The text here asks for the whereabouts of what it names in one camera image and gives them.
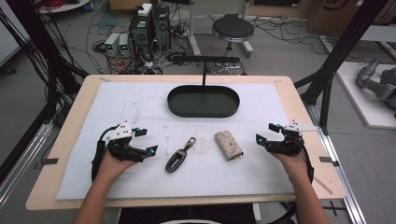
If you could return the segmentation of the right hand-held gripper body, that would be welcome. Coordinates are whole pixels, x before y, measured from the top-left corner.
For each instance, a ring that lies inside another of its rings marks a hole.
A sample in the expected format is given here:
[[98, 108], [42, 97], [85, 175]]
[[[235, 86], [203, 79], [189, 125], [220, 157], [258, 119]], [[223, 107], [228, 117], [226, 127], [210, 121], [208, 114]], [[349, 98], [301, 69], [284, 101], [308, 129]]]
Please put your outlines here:
[[281, 126], [284, 127], [282, 132], [284, 139], [282, 141], [267, 141], [266, 150], [287, 156], [297, 155], [302, 150], [305, 150], [302, 132], [318, 132], [320, 130], [315, 125], [296, 121], [295, 119]]

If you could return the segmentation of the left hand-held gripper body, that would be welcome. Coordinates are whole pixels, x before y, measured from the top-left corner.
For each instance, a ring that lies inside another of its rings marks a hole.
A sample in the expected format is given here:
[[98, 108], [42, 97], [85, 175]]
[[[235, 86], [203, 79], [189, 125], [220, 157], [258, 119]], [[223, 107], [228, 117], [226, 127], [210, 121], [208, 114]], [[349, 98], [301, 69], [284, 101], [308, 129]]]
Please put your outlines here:
[[99, 137], [99, 161], [108, 150], [114, 158], [120, 161], [142, 162], [147, 157], [145, 150], [129, 145], [134, 137], [133, 129], [127, 120], [107, 128]]

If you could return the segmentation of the black car key fob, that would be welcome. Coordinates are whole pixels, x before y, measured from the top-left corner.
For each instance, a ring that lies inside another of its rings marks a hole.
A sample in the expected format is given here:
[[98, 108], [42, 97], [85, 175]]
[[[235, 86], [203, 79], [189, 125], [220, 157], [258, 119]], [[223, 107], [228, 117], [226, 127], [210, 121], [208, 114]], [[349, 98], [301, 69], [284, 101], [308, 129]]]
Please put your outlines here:
[[169, 159], [169, 161], [165, 165], [165, 171], [168, 173], [173, 173], [175, 170], [178, 169], [178, 167], [183, 163], [183, 161], [187, 157], [187, 151], [189, 148], [191, 148], [194, 143], [196, 142], [196, 139], [194, 137], [191, 137], [189, 141], [186, 143], [186, 146], [184, 146], [181, 149], [178, 149], [172, 157]]

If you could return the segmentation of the beige key pouch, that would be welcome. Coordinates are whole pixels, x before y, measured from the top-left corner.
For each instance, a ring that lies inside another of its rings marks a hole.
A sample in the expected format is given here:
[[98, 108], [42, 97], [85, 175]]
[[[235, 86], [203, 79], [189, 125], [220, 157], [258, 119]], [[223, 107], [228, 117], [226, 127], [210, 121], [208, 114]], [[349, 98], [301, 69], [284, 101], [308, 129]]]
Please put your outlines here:
[[230, 131], [217, 132], [215, 139], [226, 161], [237, 160], [244, 155], [242, 148], [238, 145]]

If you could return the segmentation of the black oval tray with stand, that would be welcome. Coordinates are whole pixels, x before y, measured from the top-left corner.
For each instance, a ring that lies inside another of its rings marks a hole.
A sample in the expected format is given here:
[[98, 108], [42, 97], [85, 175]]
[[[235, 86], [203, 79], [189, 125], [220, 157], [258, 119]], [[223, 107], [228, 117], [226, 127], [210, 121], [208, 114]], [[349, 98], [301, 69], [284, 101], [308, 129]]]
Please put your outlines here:
[[228, 118], [237, 112], [238, 93], [229, 87], [206, 85], [206, 66], [208, 63], [239, 63], [238, 57], [174, 56], [172, 60], [176, 64], [204, 64], [201, 85], [181, 85], [168, 93], [167, 104], [173, 114], [182, 118]]

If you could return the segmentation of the person's right hand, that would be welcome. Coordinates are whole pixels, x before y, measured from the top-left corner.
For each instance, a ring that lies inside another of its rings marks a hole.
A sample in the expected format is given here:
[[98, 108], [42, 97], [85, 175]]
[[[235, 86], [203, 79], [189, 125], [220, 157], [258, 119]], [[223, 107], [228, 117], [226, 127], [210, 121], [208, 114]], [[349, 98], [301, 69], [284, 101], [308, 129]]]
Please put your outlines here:
[[282, 163], [292, 185], [303, 182], [310, 183], [305, 157], [302, 152], [293, 156], [273, 153], [273, 156]]

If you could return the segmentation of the beige tape strip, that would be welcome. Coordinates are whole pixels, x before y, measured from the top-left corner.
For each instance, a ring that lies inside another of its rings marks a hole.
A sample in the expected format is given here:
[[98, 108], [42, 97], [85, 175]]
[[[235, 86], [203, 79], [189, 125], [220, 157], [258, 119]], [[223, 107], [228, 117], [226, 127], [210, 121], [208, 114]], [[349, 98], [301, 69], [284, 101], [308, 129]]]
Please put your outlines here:
[[317, 177], [314, 177], [314, 180], [315, 180], [320, 186], [322, 186], [330, 195], [333, 195], [332, 190], [329, 189], [320, 179], [318, 179]]

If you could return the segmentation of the person's dark clothing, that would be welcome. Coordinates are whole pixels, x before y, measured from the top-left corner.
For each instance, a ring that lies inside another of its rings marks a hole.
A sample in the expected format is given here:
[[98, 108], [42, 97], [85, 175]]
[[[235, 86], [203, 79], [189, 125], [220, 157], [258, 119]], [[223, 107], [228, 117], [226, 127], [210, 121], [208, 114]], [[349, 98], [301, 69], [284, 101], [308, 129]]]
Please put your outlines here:
[[219, 224], [256, 224], [251, 203], [122, 208], [118, 224], [163, 224], [169, 221], [213, 221]]

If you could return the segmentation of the white floor board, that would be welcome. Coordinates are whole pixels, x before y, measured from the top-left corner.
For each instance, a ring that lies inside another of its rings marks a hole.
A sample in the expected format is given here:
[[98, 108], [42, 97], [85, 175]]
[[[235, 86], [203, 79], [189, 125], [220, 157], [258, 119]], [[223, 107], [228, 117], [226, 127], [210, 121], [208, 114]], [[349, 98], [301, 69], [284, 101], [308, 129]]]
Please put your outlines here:
[[356, 84], [358, 73], [364, 66], [366, 63], [344, 62], [337, 71], [337, 77], [366, 127], [396, 130], [396, 110], [387, 107], [373, 92]]

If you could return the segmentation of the grey power supply unit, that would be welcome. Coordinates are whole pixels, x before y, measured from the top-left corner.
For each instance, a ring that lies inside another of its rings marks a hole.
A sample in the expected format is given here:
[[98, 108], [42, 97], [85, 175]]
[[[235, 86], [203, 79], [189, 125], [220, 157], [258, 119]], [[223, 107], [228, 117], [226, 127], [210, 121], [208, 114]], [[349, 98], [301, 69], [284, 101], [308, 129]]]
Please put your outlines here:
[[127, 34], [120, 34], [120, 55], [122, 57], [129, 57], [131, 55], [130, 53], [130, 47], [129, 47], [129, 38]]
[[105, 41], [106, 53], [109, 57], [117, 57], [120, 53], [120, 35], [111, 34]]

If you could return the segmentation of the black round stool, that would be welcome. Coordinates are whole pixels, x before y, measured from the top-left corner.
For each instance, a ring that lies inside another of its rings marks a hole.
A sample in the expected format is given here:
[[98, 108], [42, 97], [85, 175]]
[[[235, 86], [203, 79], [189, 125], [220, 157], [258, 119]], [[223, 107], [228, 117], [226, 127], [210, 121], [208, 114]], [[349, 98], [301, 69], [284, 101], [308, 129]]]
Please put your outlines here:
[[[248, 41], [254, 35], [254, 28], [251, 23], [237, 14], [227, 14], [214, 22], [212, 33], [227, 42], [225, 56], [231, 57], [233, 43]], [[242, 63], [211, 63], [209, 70], [214, 75], [242, 75], [245, 72]]]

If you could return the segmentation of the white box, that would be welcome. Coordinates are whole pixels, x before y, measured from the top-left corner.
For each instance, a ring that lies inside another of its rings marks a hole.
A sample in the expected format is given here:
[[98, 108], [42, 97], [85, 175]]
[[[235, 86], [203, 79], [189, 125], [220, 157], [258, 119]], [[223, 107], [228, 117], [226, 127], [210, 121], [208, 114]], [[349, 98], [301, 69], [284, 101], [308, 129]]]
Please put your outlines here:
[[152, 10], [152, 4], [144, 3], [141, 8], [138, 10], [139, 16], [147, 17]]

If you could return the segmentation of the white round table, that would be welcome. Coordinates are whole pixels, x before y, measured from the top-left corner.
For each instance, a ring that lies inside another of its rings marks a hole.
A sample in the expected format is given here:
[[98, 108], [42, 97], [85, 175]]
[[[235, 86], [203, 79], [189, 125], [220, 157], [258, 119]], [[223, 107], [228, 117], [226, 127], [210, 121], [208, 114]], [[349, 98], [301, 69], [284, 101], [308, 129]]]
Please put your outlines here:
[[56, 2], [56, 4], [54, 6], [50, 6], [47, 0], [42, 0], [38, 4], [38, 11], [42, 14], [65, 12], [79, 7], [84, 7], [85, 5], [89, 4], [92, 0], [78, 0], [77, 3], [73, 3], [73, 4], [68, 4], [66, 0], [54, 0], [54, 1]]

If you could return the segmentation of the aluminium rail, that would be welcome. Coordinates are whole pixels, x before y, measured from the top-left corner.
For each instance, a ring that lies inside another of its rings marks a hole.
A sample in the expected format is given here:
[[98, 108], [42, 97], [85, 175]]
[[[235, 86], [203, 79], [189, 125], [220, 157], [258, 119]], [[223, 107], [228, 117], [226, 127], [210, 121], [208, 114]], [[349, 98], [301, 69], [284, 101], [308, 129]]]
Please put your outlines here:
[[0, 210], [5, 206], [7, 200], [13, 193], [26, 174], [29, 166], [34, 161], [38, 152], [45, 145], [53, 130], [53, 124], [43, 124], [33, 135], [28, 144], [22, 148], [21, 155], [11, 167], [4, 181], [0, 184]]
[[[311, 162], [315, 167], [315, 177], [333, 192], [333, 195], [330, 195], [314, 180], [313, 187], [318, 197], [327, 201], [340, 200], [351, 224], [366, 224], [330, 136], [320, 129], [318, 132], [304, 132], [304, 139]], [[331, 163], [321, 162], [319, 157], [331, 157], [334, 161], [339, 162], [339, 166], [334, 167]]]

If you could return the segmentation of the black metal frame stand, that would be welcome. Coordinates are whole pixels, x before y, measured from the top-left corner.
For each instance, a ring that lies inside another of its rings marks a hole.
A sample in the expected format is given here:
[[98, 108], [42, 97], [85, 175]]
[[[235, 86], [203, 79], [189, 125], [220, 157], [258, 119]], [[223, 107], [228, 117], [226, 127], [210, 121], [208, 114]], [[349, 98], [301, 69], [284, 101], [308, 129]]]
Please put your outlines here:
[[301, 94], [302, 101], [307, 105], [315, 105], [318, 97], [322, 95], [318, 124], [326, 135], [328, 135], [328, 114], [333, 78], [387, 2], [388, 0], [363, 0], [360, 9], [342, 33], [323, 65], [317, 72], [294, 83], [296, 89], [308, 85], [307, 90]]
[[58, 50], [41, 14], [35, 7], [35, 0], [5, 1], [30, 39], [23, 36], [2, 8], [0, 8], [0, 22], [25, 52], [36, 73], [45, 83], [47, 104], [44, 111], [46, 119], [50, 120], [57, 114], [58, 104], [65, 103], [67, 98], [74, 99], [77, 96], [81, 88], [78, 77], [84, 80], [89, 74], [71, 56], [61, 33], [59, 37], [69, 60], [66, 60]]

